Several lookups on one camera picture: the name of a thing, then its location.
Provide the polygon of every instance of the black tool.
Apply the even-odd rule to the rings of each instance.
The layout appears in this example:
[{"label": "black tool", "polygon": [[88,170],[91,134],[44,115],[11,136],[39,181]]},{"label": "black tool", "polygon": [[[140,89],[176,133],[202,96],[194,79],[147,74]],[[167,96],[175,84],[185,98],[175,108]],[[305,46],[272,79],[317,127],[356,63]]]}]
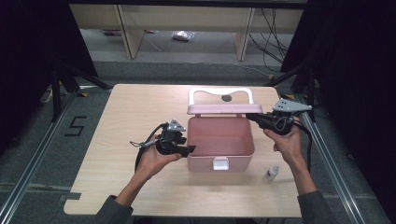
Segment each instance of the black tool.
[{"label": "black tool", "polygon": [[[151,140],[152,136],[160,128],[163,129],[161,134],[159,134],[154,140]],[[179,145],[184,145],[187,140],[185,137],[182,137],[183,133],[181,132],[186,132],[186,129],[183,126],[181,126],[175,119],[172,119],[170,123],[166,122],[160,124],[151,133],[151,135],[148,137],[146,142],[135,143],[131,141],[131,144],[134,147],[139,147],[139,152],[137,153],[134,169],[136,170],[137,165],[139,164],[140,158],[142,157],[144,151],[154,144],[157,150],[163,155],[179,153],[181,157],[184,158],[189,156],[189,154],[195,150],[195,146],[186,146],[186,147],[179,146]]]},{"label": "black tool", "polygon": [[274,105],[274,111],[263,113],[246,113],[246,118],[256,121],[262,129],[269,129],[273,132],[285,135],[291,130],[294,122],[294,117],[297,114],[311,110],[311,105],[302,105],[293,101],[280,99]]}]

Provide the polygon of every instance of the grey floor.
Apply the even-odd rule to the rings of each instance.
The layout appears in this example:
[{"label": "grey floor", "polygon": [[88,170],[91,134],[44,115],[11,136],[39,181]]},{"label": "grey floor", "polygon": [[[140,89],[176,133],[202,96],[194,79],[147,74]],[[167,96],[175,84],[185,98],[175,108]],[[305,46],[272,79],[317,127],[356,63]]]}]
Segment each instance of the grey floor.
[{"label": "grey floor", "polygon": [[[171,38],[172,31],[146,34],[134,60],[127,58],[120,36],[105,36],[100,30],[81,30],[94,61],[99,78],[109,84],[158,83],[158,84],[208,84],[261,86],[269,81],[270,75],[279,76],[280,63],[248,42],[246,58],[238,62],[233,46],[233,36],[227,33],[196,33],[190,42]],[[262,46],[265,42],[260,34],[253,38]],[[287,46],[292,35],[279,35]],[[281,58],[277,48],[267,46],[270,52]],[[80,85],[91,85],[85,80]],[[280,94],[292,94],[292,78],[276,86]],[[63,99],[72,99],[67,114],[62,120],[44,160],[40,163],[29,188],[13,214],[10,223],[88,223],[91,216],[69,216],[64,213],[64,197],[71,189],[91,141],[97,122],[106,106],[110,92],[91,91],[86,97],[71,94]],[[18,135],[18,145],[10,147],[0,158],[0,199],[5,202],[18,182],[41,139],[50,126],[51,101],[38,107]],[[84,126],[80,136],[70,129],[75,116],[83,116],[75,124]],[[324,108],[316,110],[317,125],[323,136],[336,167],[353,195],[365,223],[390,223],[376,197],[366,183],[355,162],[350,160],[347,148],[338,135]],[[356,223],[351,220],[346,206],[334,187],[324,166],[318,148],[312,149],[312,176],[340,223]],[[157,219],[158,223],[178,223],[180,219]],[[233,219],[189,219],[190,223],[234,223]],[[256,218],[264,223],[266,218]],[[282,218],[271,218],[270,223],[281,223]],[[302,223],[300,218],[287,218],[286,223]]]}]

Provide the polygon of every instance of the dark backdrop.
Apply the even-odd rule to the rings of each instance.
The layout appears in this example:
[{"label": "dark backdrop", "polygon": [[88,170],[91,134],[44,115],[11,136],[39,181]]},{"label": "dark backdrop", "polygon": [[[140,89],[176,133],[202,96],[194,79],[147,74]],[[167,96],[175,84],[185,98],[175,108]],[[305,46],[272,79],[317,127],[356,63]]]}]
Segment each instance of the dark backdrop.
[{"label": "dark backdrop", "polygon": [[96,76],[66,2],[0,1],[0,155],[39,105],[57,63]]},{"label": "dark backdrop", "polygon": [[330,116],[392,223],[396,223],[395,9],[390,1],[354,1],[316,72]]}]

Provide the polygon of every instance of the person's left hand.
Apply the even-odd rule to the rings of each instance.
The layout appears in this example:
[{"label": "person's left hand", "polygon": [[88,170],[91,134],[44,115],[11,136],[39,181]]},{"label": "person's left hand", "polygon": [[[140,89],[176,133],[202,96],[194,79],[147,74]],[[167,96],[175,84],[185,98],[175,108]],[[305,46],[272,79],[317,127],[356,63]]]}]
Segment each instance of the person's left hand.
[{"label": "person's left hand", "polygon": [[179,153],[163,155],[157,150],[155,145],[153,145],[143,153],[135,173],[141,174],[149,180],[154,175],[158,174],[169,162],[178,161],[180,158],[181,155]]}]

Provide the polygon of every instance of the small white bottle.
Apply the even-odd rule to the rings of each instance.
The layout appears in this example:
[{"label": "small white bottle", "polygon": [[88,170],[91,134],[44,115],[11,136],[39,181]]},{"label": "small white bottle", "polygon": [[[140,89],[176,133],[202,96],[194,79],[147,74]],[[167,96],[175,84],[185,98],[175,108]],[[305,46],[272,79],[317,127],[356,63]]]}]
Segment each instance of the small white bottle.
[{"label": "small white bottle", "polygon": [[269,180],[272,181],[275,179],[275,177],[279,174],[279,166],[275,165],[272,166],[268,169],[267,173],[265,174],[265,177]]}]

